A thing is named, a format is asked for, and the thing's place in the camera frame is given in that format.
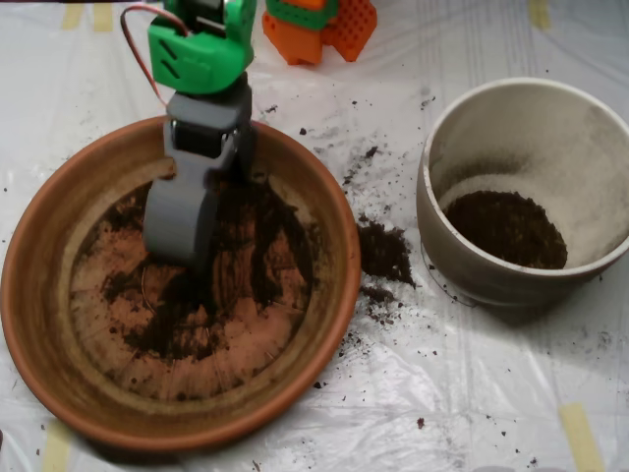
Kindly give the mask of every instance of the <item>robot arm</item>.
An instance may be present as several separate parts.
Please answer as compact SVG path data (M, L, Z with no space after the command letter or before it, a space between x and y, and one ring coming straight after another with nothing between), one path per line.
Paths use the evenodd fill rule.
M255 150L245 69L254 58L256 1L166 0L165 8L187 32L159 17L148 29L154 81L176 91L166 108L164 150L177 169L173 179L153 181L143 241L163 259L203 271L218 207L216 177L246 177Z

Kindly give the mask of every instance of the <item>plant pot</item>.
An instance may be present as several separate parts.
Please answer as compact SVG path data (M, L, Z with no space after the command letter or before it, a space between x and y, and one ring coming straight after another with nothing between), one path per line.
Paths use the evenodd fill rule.
M297 254L284 228L251 263L262 243L248 237L267 225L247 219L255 211L240 220L228 210L223 233L242 245L217 248L213 276L186 295L185 270L142 245L146 189L174 171L162 124L96 141L44 184L11 241L0 295L14 362L55 416L114 447L173 452L246 435L311 387L352 317L361 266L333 177L298 143L257 125L256 185L290 209L306 251ZM265 269L251 276L260 261ZM260 277L271 284L266 300ZM202 300L173 318L187 296Z
M515 78L470 90L437 120L422 154L417 214L430 260L484 304L566 296L629 250L628 154L627 124L576 88ZM466 239L446 213L477 192L518 193L541 206L565 241L563 268L512 264Z

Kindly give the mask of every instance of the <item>green 3d-printed part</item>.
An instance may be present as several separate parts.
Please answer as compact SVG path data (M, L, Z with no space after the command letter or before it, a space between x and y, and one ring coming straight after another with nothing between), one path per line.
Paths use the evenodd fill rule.
M186 21L176 0L166 9ZM181 33L156 18L148 28L153 77L181 93L209 94L229 88L254 60L251 45L256 0L230 0L225 11L225 37L210 32Z
M319 11L291 5L282 0L266 0L266 10L270 16L283 22L308 30L323 30L338 14L338 0L327 0Z

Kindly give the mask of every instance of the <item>red wire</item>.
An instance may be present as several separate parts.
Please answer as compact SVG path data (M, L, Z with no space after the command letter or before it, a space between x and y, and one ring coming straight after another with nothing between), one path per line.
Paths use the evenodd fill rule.
M138 61L138 65L144 72L144 76L148 80L148 83L150 84L150 86L153 88L155 95L157 95L157 98L159 98L159 101L161 101L162 104L166 106L166 102L161 97L161 94L159 93L159 89L157 88L157 83L155 82L155 79L150 74L148 67L144 63L140 53L138 52L138 49L136 48L136 43L134 42L134 39L132 38L131 33L129 32L129 28L127 28L127 20L125 19L125 15L127 15L127 13L132 12L134 10L144 10L146 12L154 13L155 15L158 15L160 17L164 17L166 20L169 20L170 22L174 23L175 26L179 28L179 30L181 30L184 36L187 36L188 34L190 34L190 30L177 15L174 15L170 12L167 12L166 10L162 10L161 8L157 8L152 5L146 5L144 3L129 6L125 8L122 14L120 15L120 26L122 27L122 33L125 35L125 38L127 39L127 44L129 44L129 48L131 49L131 52L134 53L136 61Z

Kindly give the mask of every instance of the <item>white plastic sheet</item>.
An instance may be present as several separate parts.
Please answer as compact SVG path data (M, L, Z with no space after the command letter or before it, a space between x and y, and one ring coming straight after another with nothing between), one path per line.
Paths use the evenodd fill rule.
M339 183L356 172L344 185L355 215L405 231L418 288L382 283L398 299L389 306L394 324L369 318L361 297L350 332L362 342L347 336L343 356L320 376L323 388L252 437L147 466L108 462L73 437L67 470L231 472L257 464L262 472L570 471L557 409L573 401L585 407L606 470L629 468L629 260L551 311L515 323L442 290L447 282L433 273L435 281L423 263L415 213L430 125L473 86L522 75L555 79L629 119L629 4L372 1L378 27L355 64L328 48L318 67L288 67L258 21L250 68L255 117L312 149ZM94 32L86 6L79 25L62 30L66 8L0 6L1 258L29 200L69 156L162 112L117 19L112 32ZM544 9L547 24L536 17ZM121 10L114 6L116 16ZM146 58L149 21L130 15ZM359 168L357 159L373 146L372 165ZM41 425L52 417L1 342L0 470L39 471L48 466Z

